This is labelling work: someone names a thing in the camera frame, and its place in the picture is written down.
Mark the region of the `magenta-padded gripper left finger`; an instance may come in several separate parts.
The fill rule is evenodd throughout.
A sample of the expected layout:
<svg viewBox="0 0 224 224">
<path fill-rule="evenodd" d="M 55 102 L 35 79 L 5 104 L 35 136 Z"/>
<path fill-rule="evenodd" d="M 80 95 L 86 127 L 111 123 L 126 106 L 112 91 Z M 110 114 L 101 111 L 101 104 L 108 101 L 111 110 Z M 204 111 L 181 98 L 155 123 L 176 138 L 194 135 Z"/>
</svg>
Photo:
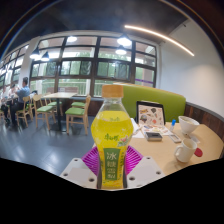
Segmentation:
<svg viewBox="0 0 224 224">
<path fill-rule="evenodd" d="M 100 160 L 97 147 L 90 149 L 82 158 L 73 158 L 60 177 L 78 186 L 96 189 Z"/>
</svg>

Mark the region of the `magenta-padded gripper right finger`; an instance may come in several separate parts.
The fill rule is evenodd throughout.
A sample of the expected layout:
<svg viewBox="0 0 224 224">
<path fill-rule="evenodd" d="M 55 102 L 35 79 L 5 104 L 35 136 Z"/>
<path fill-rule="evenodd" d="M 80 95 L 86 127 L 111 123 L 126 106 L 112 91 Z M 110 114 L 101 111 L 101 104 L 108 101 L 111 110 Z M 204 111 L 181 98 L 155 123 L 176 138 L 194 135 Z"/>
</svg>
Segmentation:
<svg viewBox="0 0 224 224">
<path fill-rule="evenodd" d="M 127 189 L 143 187 L 165 176 L 151 156 L 143 156 L 132 146 L 126 151 L 124 173 Z"/>
</svg>

